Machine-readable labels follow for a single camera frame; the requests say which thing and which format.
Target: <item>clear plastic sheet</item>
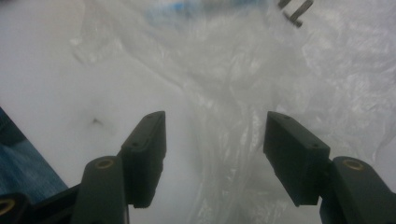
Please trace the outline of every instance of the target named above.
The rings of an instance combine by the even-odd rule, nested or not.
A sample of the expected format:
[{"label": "clear plastic sheet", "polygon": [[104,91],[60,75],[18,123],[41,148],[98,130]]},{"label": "clear plastic sheet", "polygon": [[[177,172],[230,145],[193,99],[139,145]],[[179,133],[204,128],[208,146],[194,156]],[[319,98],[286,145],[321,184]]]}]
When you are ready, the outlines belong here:
[{"label": "clear plastic sheet", "polygon": [[82,63],[126,52],[191,102],[203,167],[185,222],[318,223],[306,216],[317,210],[293,210],[262,154],[268,110],[299,120],[331,157],[373,164],[396,134],[392,1],[316,0],[300,29],[273,0],[84,2],[72,40]]}]

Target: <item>white surface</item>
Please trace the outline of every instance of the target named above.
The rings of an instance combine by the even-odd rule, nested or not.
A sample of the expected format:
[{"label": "white surface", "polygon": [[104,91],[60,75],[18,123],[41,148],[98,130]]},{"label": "white surface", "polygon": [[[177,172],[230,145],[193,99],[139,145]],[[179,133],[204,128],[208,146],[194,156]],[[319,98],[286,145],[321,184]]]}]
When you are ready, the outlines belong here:
[{"label": "white surface", "polygon": [[[271,4],[263,21],[259,10],[221,11],[184,33],[136,20],[115,31],[124,50],[85,64],[70,40],[84,12],[96,8],[79,0],[8,1],[0,4],[0,105],[69,186],[88,161],[116,154],[144,115],[165,110],[163,176],[150,209],[131,210],[133,223],[186,223],[189,215],[192,223],[319,223],[317,207],[291,205],[259,151],[265,112],[294,116],[333,156],[370,163],[376,156],[395,190],[395,46],[381,17],[394,5],[379,2],[316,1],[320,10],[310,9],[299,31]],[[125,10],[118,18],[116,3],[109,14],[122,24]],[[380,4],[389,11],[379,14]]]},{"label": "white surface", "polygon": [[87,162],[115,155],[143,116],[165,110],[166,168],[153,205],[132,210],[131,220],[185,220],[200,171],[188,102],[127,57],[95,67],[76,61],[70,39],[79,32],[82,12],[79,1],[0,5],[0,105],[70,187],[80,182]]}]

